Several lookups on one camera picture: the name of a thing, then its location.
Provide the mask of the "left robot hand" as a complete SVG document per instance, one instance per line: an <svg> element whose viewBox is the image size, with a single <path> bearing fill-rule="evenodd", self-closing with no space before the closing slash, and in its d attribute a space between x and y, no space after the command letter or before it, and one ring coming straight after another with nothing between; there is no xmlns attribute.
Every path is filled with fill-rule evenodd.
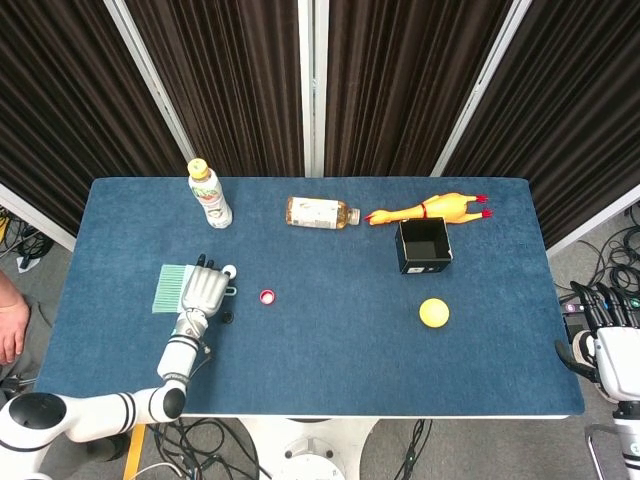
<svg viewBox="0 0 640 480"><path fill-rule="evenodd" d="M200 254L186 283L181 297L185 311L198 310L207 318L219 310L230 279L221 270L214 268L214 261Z"/></svg>

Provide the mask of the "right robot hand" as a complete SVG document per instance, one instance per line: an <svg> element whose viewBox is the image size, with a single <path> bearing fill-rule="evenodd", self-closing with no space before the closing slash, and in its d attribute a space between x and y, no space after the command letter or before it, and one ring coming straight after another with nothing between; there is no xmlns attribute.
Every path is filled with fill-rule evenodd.
<svg viewBox="0 0 640 480"><path fill-rule="evenodd" d="M573 281L571 289L585 307L593 329L596 367L579 364L572 343L554 342L557 356L573 373L600 387L612 402L640 401L640 328L631 323L628 297L601 282L593 287Z"/></svg>

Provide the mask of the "green white brush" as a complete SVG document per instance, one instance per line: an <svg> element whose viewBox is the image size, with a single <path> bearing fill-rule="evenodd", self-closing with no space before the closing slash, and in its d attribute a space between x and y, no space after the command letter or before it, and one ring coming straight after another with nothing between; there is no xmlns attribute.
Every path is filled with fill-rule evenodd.
<svg viewBox="0 0 640 480"><path fill-rule="evenodd" d="M152 303L153 313L182 313L181 297L195 265L163 265ZM226 296L234 296L237 289L229 282Z"/></svg>

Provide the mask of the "yellow-capped drink bottle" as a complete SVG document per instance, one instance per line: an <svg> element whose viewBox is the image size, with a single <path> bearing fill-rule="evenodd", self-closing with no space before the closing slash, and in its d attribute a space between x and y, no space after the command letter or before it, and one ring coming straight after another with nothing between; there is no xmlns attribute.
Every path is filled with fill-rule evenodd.
<svg viewBox="0 0 640 480"><path fill-rule="evenodd" d="M202 158L190 160L187 170L189 188L203 208L209 225L215 229L229 227L233 221L233 213L214 170Z"/></svg>

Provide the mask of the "amber tea bottle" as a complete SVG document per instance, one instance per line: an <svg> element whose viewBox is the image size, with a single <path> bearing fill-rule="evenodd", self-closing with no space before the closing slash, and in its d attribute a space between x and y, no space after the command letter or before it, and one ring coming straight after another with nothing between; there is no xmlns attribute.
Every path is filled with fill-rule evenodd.
<svg viewBox="0 0 640 480"><path fill-rule="evenodd" d="M339 200L289 197L285 212L290 226L340 230L360 223L360 210Z"/></svg>

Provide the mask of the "black power strip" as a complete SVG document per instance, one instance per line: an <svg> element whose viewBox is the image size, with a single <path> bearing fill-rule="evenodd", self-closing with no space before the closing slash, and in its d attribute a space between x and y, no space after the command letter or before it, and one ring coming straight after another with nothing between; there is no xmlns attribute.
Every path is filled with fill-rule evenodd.
<svg viewBox="0 0 640 480"><path fill-rule="evenodd" d="M570 345L573 339L582 331L593 333L585 314L585 307L576 299L560 300L560 309L564 322L564 334L556 340L557 344Z"/></svg>

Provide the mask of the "grey metal chair leg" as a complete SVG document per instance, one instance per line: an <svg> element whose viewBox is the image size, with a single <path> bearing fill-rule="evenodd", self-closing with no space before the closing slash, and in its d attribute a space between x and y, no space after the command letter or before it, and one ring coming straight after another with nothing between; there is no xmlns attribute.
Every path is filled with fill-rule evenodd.
<svg viewBox="0 0 640 480"><path fill-rule="evenodd" d="M596 453L594 436L596 433L606 433L616 435L617 431L613 426L604 424L590 424L584 428L585 443L589 452L589 456L598 480L606 480L604 471Z"/></svg>

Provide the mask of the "blue felt table mat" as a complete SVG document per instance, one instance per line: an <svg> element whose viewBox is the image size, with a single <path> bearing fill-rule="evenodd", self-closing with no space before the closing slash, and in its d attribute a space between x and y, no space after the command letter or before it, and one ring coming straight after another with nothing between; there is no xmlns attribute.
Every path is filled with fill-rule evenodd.
<svg viewBox="0 0 640 480"><path fill-rule="evenodd" d="M578 380L558 359L564 322L529 184L515 178L226 178L228 228L210 227L184 178L94 181L36 387L73 397L160 384L174 328L155 314L160 269L200 254L237 268L234 315L215 318L213 358L189 414L579 415ZM289 226L289 197L370 212L434 194L487 195L491 218L448 230L451 263L402 274L393 225ZM271 289L276 300L260 302ZM441 328L419 318L439 298Z"/></svg>

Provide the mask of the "grey trousers leg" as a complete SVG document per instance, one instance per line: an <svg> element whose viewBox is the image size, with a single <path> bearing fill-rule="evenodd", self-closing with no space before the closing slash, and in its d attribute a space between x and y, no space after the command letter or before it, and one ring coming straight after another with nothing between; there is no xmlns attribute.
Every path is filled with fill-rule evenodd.
<svg viewBox="0 0 640 480"><path fill-rule="evenodd" d="M31 380L38 375L52 332L53 323L45 315L41 305L28 296L23 297L30 308L24 349L14 362L0 365L0 406L8 401L7 385L12 380Z"/></svg>

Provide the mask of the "yellow floor tape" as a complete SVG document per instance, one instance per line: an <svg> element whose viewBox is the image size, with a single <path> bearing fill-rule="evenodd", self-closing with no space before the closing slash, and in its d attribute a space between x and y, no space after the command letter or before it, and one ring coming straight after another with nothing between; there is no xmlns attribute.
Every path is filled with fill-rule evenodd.
<svg viewBox="0 0 640 480"><path fill-rule="evenodd" d="M146 426L144 424L138 424L132 430L122 480L133 480L138 473L145 433Z"/></svg>

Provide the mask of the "white table base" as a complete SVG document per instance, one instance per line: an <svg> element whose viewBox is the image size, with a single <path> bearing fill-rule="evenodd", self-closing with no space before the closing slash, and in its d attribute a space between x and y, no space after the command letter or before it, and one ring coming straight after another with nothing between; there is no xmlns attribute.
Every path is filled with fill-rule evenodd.
<svg viewBox="0 0 640 480"><path fill-rule="evenodd" d="M258 454L259 480L361 480L374 417L242 417Z"/></svg>

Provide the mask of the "yellow ball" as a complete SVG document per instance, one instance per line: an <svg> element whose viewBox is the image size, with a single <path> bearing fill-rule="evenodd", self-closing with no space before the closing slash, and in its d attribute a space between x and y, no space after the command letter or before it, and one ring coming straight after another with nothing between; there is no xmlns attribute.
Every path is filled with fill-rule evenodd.
<svg viewBox="0 0 640 480"><path fill-rule="evenodd" d="M439 298L429 298L422 302L419 308L421 322L429 328L441 328L449 320L448 305Z"/></svg>

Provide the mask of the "dark brown curtain panel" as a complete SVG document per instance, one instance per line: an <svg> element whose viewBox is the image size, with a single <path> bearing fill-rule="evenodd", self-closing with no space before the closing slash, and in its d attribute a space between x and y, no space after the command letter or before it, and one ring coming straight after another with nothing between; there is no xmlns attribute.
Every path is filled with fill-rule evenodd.
<svg viewBox="0 0 640 480"><path fill-rule="evenodd" d="M547 246L640 185L640 0L532 0L444 172L526 179Z"/></svg>
<svg viewBox="0 0 640 480"><path fill-rule="evenodd" d="M330 0L325 176L427 176L513 0Z"/></svg>
<svg viewBox="0 0 640 480"><path fill-rule="evenodd" d="M0 183L76 234L94 180L186 162L103 0L0 0Z"/></svg>
<svg viewBox="0 0 640 480"><path fill-rule="evenodd" d="M297 0L125 0L196 156L304 174Z"/></svg>

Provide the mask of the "yellow rubber chicken toy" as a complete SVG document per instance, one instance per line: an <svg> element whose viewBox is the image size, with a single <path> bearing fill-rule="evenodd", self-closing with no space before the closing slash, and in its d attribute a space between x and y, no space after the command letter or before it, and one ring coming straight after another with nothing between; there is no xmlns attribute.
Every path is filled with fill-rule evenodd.
<svg viewBox="0 0 640 480"><path fill-rule="evenodd" d="M470 204L485 204L487 195L463 195L457 192L434 195L416 206L403 210L375 210L364 220L371 226L393 222L441 218L446 224L464 224L471 221L491 218L493 211L484 208L480 212L469 212Z"/></svg>

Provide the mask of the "white partition frame post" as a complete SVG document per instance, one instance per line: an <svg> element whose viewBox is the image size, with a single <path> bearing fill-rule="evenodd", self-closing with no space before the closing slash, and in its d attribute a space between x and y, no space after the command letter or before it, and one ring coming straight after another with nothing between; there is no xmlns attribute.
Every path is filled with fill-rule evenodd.
<svg viewBox="0 0 640 480"><path fill-rule="evenodd" d="M330 0L297 0L304 174L325 174Z"/></svg>
<svg viewBox="0 0 640 480"><path fill-rule="evenodd" d="M487 58L473 84L469 96L457 117L451 133L430 173L431 177L443 175L449 161L462 140L469 123L475 115L505 53L512 43L533 0L512 0Z"/></svg>
<svg viewBox="0 0 640 480"><path fill-rule="evenodd" d="M196 157L194 147L178 116L126 1L102 1L184 160L189 162Z"/></svg>

